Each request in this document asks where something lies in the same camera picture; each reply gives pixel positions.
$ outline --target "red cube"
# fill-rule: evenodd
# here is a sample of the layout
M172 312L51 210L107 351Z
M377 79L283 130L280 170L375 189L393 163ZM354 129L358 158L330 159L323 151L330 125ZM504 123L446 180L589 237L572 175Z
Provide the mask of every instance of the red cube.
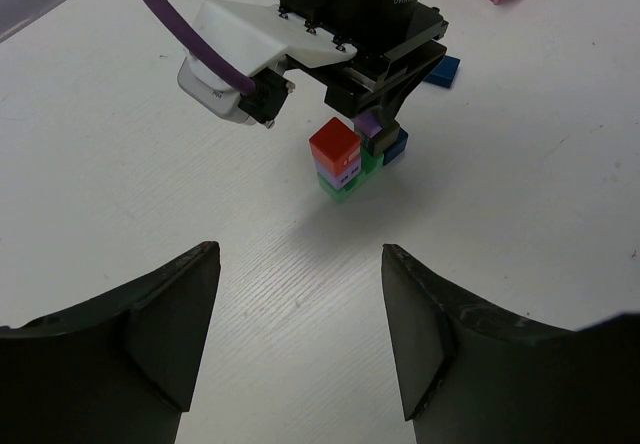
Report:
M339 176L360 157L360 138L334 117L311 139L311 154L331 174Z

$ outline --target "white table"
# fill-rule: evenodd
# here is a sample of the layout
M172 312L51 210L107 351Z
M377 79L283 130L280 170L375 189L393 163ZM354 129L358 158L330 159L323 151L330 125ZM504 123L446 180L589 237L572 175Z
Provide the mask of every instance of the white table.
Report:
M638 310L640 0L422 1L451 23L458 80L415 91L406 158L342 206L307 144L334 113L300 73L267 131L178 89L182 49L139 0L70 0L0 45L1 321L218 240L178 442L409 444L383 243L542 322Z

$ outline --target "purple block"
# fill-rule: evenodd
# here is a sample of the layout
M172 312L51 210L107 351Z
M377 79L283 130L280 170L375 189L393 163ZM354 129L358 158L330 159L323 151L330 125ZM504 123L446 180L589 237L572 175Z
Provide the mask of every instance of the purple block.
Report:
M336 191L339 191L346 186L354 177L360 174L360 170L362 169L362 158L358 157L358 159L353 161L353 164L351 164L346 171L336 177L331 174L326 167L320 164L317 159L314 159L314 161L316 162L316 170L333 186Z
M373 112L365 112L353 120L353 125L362 131L362 133L371 139L382 130L382 126L376 119Z

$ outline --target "purple cable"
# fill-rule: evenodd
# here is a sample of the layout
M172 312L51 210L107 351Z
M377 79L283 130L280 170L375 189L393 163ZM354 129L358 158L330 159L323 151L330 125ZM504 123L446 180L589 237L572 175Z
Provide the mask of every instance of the purple cable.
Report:
M225 61L202 37L185 21L167 0L143 0L156 17L191 54L198 58L211 72L233 87L243 96L256 90L253 79L245 76Z

